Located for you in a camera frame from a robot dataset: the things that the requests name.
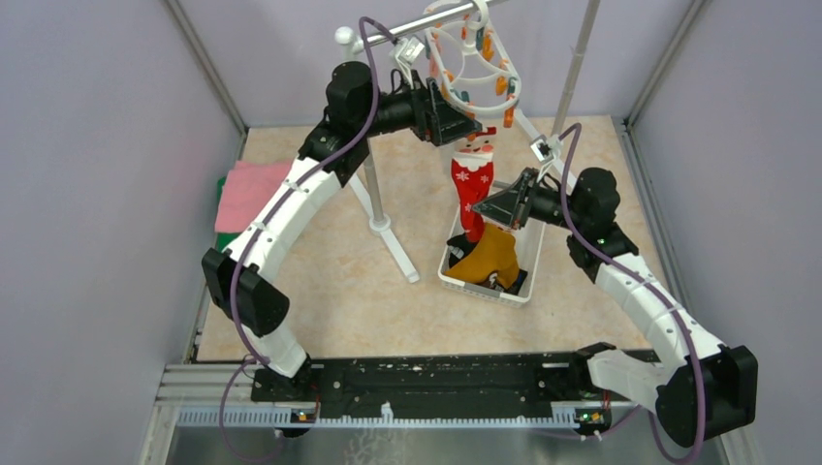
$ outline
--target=white basket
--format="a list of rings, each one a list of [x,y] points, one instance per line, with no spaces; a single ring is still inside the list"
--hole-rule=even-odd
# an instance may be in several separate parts
[[[542,235],[545,231],[545,223],[541,221],[531,220],[524,228],[520,228],[513,232],[514,238],[517,240],[515,249],[517,250],[517,261],[520,264],[520,269],[528,272],[525,282],[522,283],[519,295],[505,294],[493,289],[484,288],[476,284],[466,283],[459,279],[449,278],[444,273],[448,269],[448,246],[445,246],[445,251],[442,253],[442,260],[440,261],[437,275],[442,280],[442,285],[446,288],[460,291],[468,295],[490,300],[492,302],[501,303],[514,308],[520,308],[531,299],[532,283],[537,274],[537,264],[539,263],[540,250],[542,250]],[[462,225],[459,223],[459,209],[457,216],[454,218],[454,224],[451,227],[451,234],[446,237],[446,240],[454,237],[457,234],[464,233]]]

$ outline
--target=table surface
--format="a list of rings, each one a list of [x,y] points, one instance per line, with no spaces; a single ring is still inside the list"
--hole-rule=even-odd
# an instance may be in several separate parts
[[[656,276],[656,251],[609,116],[569,118],[583,133],[572,172],[591,166],[612,171],[622,202],[617,221],[639,246]],[[549,132],[551,118],[535,118]],[[242,159],[288,161],[310,127],[252,129]],[[410,131],[371,140],[386,213],[420,272],[409,284],[382,240],[370,233],[354,193],[339,192],[311,220],[283,263],[274,285],[291,299],[286,318],[313,357],[421,356],[571,351],[599,341],[622,349],[648,342],[605,293],[576,268],[567,231],[546,228],[530,302],[515,309],[444,288],[437,277],[457,193],[435,147]],[[496,178],[516,179],[537,165],[516,127],[497,136]],[[199,360],[246,354],[233,323],[215,306],[206,316]]]

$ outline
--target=pink cloth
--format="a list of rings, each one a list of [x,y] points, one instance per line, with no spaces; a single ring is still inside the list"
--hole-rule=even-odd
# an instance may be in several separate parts
[[[217,233],[239,233],[248,228],[277,192],[290,169],[291,163],[256,165],[237,161],[226,177],[214,230]]]

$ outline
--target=white wall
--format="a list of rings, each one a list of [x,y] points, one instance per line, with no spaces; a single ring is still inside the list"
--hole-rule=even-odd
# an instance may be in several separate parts
[[[387,26],[422,14],[428,0],[182,0],[251,126],[314,123],[325,88],[340,61],[337,27],[357,27],[360,16]],[[571,47],[587,2],[509,0],[491,19],[522,75],[522,109],[553,115]],[[625,115],[636,100],[689,0],[606,0],[591,36],[571,112]],[[375,49],[382,87],[388,89],[389,46]],[[421,71],[427,75],[427,65]]]
[[[820,17],[713,2],[638,128],[693,313],[759,359],[768,463],[819,463]]]
[[[133,463],[237,133],[159,1],[4,2],[0,63],[0,463]]]

